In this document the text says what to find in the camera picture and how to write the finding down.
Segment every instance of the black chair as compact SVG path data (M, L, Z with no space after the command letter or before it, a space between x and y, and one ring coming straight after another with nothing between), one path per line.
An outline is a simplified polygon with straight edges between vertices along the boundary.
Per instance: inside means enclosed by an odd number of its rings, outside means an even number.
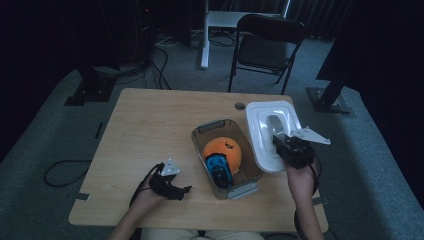
M234 48L228 92L231 92L236 69L277 75L279 77L275 84L280 82L287 70L283 89L281 90L283 95L297 50L305 36L306 28L298 21L260 14L243 16L237 23L236 46Z

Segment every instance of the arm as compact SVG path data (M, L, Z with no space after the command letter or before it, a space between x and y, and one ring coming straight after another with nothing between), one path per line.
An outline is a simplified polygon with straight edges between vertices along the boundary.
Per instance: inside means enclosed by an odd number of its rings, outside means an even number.
M314 175L311 169L309 167L296 169L286 163L285 167L302 232L307 239L324 239L312 203Z
M150 178L147 179L142 189L148 187L148 182ZM134 233L137 228L137 224L140 219L153 207L162 202L165 197L157 195L153 190L146 189L141 191L131 207L116 225L115 229L112 231L109 236L109 240L114 239L123 239L128 240L131 235Z

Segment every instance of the person's lap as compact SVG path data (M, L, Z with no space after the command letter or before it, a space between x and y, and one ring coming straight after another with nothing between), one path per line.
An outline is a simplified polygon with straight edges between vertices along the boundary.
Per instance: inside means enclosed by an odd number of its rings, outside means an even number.
M263 240L257 232L206 231L204 237L197 230L143 228L142 240Z

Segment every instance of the wooden table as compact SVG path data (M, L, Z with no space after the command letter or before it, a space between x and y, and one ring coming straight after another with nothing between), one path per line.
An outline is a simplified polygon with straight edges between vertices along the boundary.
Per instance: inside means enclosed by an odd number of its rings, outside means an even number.
M295 232L285 172L265 173L258 191L243 198L218 200L191 140L196 127L221 119L235 121L250 140L245 111L235 104L276 100L291 102L281 95L123 90L80 190L89 198L75 200L69 221L115 226L148 171L171 158L181 169L173 185L193 188L182 201L165 201L151 211L140 227ZM322 205L315 210L326 231Z

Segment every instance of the orange ball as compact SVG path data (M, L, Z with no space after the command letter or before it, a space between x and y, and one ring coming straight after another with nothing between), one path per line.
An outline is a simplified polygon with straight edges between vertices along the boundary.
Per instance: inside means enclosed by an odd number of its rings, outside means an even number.
M225 154L230 167L231 174L234 175L241 164L241 148L236 141L228 137L219 137L208 142L202 151L203 159L213 153Z

